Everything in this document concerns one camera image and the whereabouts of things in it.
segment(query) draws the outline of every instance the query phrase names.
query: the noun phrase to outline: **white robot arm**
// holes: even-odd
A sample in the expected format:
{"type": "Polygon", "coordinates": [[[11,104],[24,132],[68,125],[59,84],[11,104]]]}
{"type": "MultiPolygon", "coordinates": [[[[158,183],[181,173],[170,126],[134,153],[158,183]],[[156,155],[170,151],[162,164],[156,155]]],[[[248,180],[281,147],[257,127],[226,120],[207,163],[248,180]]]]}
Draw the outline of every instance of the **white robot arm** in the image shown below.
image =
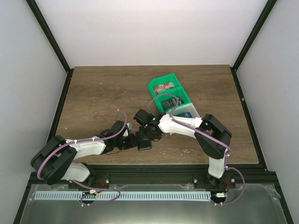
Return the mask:
{"type": "Polygon", "coordinates": [[[117,121],[106,134],[95,136],[86,142],[76,140],[66,140],[61,136],[52,138],[45,147],[32,159],[31,166],[38,170],[42,162],[49,156],[58,146],[71,143],[55,158],[49,160],[43,167],[41,172],[42,178],[47,184],[54,184],[60,180],[76,180],[84,182],[90,175],[90,170],[84,164],[73,163],[74,159],[87,155],[106,154],[118,147],[120,150],[138,147],[139,151],[151,149],[151,141],[161,139],[163,133],[177,133],[187,135],[197,139],[203,151],[209,156],[208,173],[217,179],[223,176],[226,166],[226,152],[228,149],[215,143],[214,141],[198,134],[186,126],[180,125],[176,121],[200,130],[205,134],[209,134],[213,138],[229,145],[231,133],[212,115],[207,114],[203,118],[182,118],[170,117],[169,114],[159,113],[157,116],[147,113],[140,109],[134,116],[141,126],[136,134],[129,133],[132,128],[130,123],[127,123],[126,128],[118,136],[109,140],[102,141],[101,139],[120,131],[124,123],[117,121]]]}

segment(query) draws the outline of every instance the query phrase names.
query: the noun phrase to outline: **black metal frame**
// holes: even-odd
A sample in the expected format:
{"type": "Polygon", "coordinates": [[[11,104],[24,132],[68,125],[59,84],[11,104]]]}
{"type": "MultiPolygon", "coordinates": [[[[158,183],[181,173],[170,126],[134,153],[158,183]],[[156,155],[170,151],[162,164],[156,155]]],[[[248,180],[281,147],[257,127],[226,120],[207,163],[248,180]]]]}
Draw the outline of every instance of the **black metal frame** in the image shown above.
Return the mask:
{"type": "MultiPolygon", "coordinates": [[[[237,77],[236,71],[240,67],[243,59],[245,58],[248,50],[250,49],[253,41],[255,40],[258,32],[266,21],[268,15],[273,9],[277,0],[268,0],[261,15],[259,16],[255,26],[253,27],[243,49],[241,50],[234,66],[231,68],[232,76],[235,81],[235,85],[240,97],[240,101],[244,110],[244,114],[248,123],[250,134],[256,149],[256,154],[258,156],[258,164],[231,164],[230,166],[238,168],[244,175],[246,183],[273,183],[276,191],[280,194],[280,202],[283,207],[285,217],[289,224],[292,224],[292,217],[290,215],[289,209],[287,207],[283,192],[280,188],[279,181],[277,179],[276,173],[267,170],[267,165],[258,142],[258,138],[248,111],[246,101],[244,99],[241,86],[237,77]]],[[[59,58],[61,64],[63,65],[65,71],[67,72],[67,77],[64,83],[63,91],[57,106],[55,117],[51,126],[48,140],[52,138],[57,130],[62,108],[64,106],[64,101],[66,94],[71,82],[71,77],[74,69],[70,69],[65,57],[63,56],[49,26],[47,25],[41,11],[39,10],[35,0],[26,0],[29,7],[31,8],[34,16],[36,17],[38,23],[43,29],[46,37],[48,38],[51,46],[53,47],[57,57],[59,58]]],[[[198,165],[90,165],[90,167],[95,172],[100,172],[103,175],[110,175],[110,184],[188,184],[193,182],[194,175],[206,175],[208,165],[198,164],[198,165]]],[[[234,175],[236,183],[242,183],[241,178],[231,172],[234,175]]],[[[32,184],[44,184],[36,177],[36,172],[31,173],[29,182],[25,189],[24,196],[22,198],[19,210],[16,214],[14,223],[17,224],[21,220],[21,216],[26,204],[29,191],[32,184]]]]}

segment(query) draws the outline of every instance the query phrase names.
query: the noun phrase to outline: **wooden table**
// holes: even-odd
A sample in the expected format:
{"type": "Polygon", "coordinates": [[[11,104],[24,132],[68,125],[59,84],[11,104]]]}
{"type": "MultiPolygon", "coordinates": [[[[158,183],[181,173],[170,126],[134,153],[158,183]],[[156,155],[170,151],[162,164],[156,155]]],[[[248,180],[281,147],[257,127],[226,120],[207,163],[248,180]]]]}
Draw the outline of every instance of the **wooden table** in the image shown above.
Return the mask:
{"type": "MultiPolygon", "coordinates": [[[[233,152],[229,163],[258,163],[228,65],[76,67],[57,134],[68,139],[92,137],[112,126],[117,109],[124,110],[134,131],[138,130],[139,125],[133,117],[152,100],[148,83],[170,73],[176,74],[200,116],[210,113],[231,131],[233,152]]],[[[157,112],[154,104],[149,112],[157,112]]],[[[198,142],[187,136],[164,134],[152,145],[151,150],[142,152],[132,148],[118,154],[87,156],[78,161],[101,164],[208,163],[198,142]]]]}

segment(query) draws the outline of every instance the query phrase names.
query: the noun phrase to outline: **wooden tabletop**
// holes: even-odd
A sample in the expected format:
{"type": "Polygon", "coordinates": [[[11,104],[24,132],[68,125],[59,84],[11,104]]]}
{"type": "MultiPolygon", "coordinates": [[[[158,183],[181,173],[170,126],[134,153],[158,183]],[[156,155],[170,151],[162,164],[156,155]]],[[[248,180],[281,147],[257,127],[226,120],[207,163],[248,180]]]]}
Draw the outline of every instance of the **wooden tabletop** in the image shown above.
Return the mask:
{"type": "MultiPolygon", "coordinates": [[[[115,122],[124,110],[133,132],[136,112],[152,100],[147,88],[156,77],[175,73],[200,116],[214,115],[232,133],[229,163],[258,163],[256,151],[228,65],[76,67],[66,96],[57,133],[68,139],[89,138],[115,122]]],[[[157,112],[153,104],[149,110],[157,112]]],[[[208,163],[198,142],[164,134],[151,150],[124,150],[118,154],[87,156],[78,161],[101,164],[208,163]]]]}

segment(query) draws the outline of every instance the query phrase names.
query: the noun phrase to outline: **green plastic bin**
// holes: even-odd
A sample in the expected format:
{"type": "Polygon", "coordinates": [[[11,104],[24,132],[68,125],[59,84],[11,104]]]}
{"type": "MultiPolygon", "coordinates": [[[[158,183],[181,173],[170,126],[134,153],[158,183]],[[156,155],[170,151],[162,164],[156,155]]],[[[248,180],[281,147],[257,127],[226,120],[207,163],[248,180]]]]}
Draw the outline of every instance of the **green plastic bin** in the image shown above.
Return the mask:
{"type": "MultiPolygon", "coordinates": [[[[170,90],[165,90],[165,91],[159,93],[159,95],[163,95],[165,93],[170,93],[170,94],[175,95],[176,97],[181,97],[183,99],[184,103],[178,105],[179,107],[191,103],[191,100],[189,99],[189,97],[186,94],[184,88],[182,87],[181,83],[178,81],[178,78],[176,77],[176,75],[174,73],[166,75],[166,76],[162,76],[162,77],[159,77],[159,78],[154,78],[148,84],[149,92],[151,93],[153,98],[156,97],[156,93],[154,91],[154,88],[156,86],[164,84],[164,83],[173,83],[174,88],[170,89],[170,90]]],[[[162,102],[166,101],[168,99],[171,99],[171,98],[172,98],[172,96],[165,95],[165,96],[159,97],[155,100],[157,108],[160,112],[168,112],[169,110],[171,110],[173,108],[173,107],[169,108],[168,110],[165,110],[163,108],[163,103],[162,102]]]]}

